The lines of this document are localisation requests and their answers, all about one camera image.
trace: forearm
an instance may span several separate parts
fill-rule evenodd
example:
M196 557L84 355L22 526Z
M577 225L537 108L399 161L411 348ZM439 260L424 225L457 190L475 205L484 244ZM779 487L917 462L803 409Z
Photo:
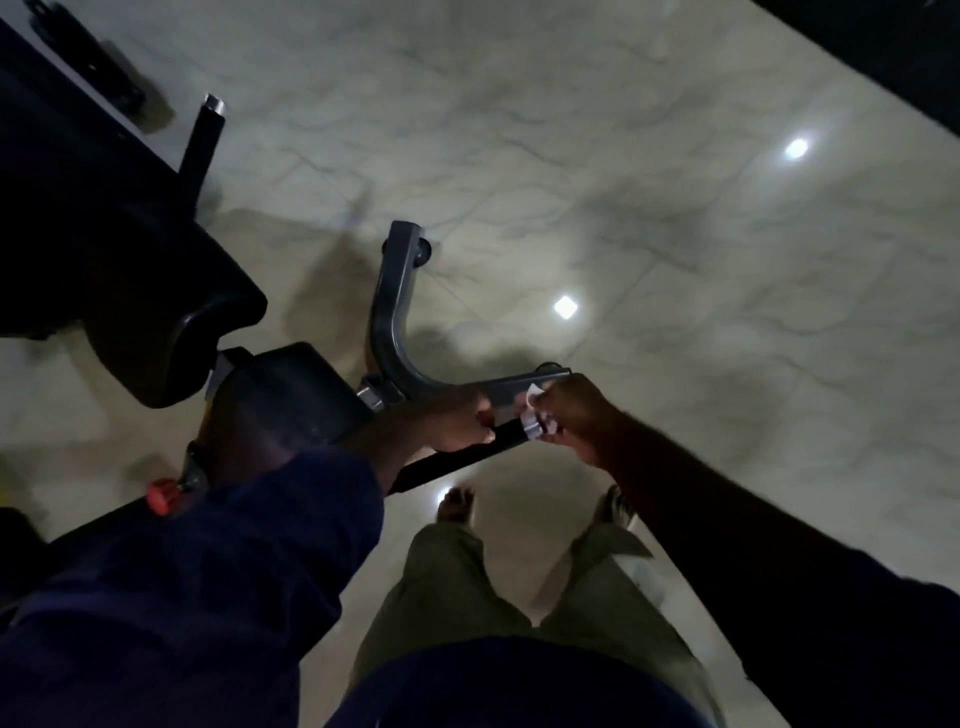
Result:
M425 417L415 405L407 403L379 414L368 425L350 433L340 445L371 464L380 490L386 495L400 469L427 446Z
M734 647L762 639L764 605L789 599L807 574L847 551L632 418L597 450Z

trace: caster wheel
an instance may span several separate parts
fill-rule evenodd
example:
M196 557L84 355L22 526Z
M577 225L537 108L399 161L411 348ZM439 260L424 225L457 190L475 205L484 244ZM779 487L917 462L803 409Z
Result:
M430 241L425 237L422 237L417 242L417 256L414 258L414 268L419 268L426 265L430 256L433 254L433 246L430 245Z

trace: bare foot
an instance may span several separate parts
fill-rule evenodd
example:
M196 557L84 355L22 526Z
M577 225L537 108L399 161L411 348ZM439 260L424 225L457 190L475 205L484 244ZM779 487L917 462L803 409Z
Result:
M600 497L596 510L593 511L594 523L612 523L621 528L628 527L633 517L634 509L627 505L623 494L620 493L620 486L615 484Z
M474 496L472 488L461 488L458 485L450 488L437 508L437 523L470 525L473 521Z

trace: right hand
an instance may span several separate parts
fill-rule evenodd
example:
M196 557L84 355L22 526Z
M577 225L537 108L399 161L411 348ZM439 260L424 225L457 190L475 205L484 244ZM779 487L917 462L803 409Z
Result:
M557 422L556 434L544 434L543 442L573 448L585 463L598 465L597 445L616 430L626 415L580 374L549 381L544 389L542 395L530 398L541 418L551 417ZM516 406L526 407L525 394L517 396Z

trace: leg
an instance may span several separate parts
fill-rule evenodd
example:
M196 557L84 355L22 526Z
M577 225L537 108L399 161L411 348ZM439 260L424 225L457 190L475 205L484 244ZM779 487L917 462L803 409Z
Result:
M570 547L570 581L540 624L540 637L600 652L653 675L723 726L703 666L624 571L631 560L651 558L626 529L632 515L612 486L597 506L594 523Z
M492 636L532 636L530 620L497 596L483 565L483 542L469 529L473 492L452 488L410 544L403 576L373 619L350 674L350 693L378 667L439 644Z

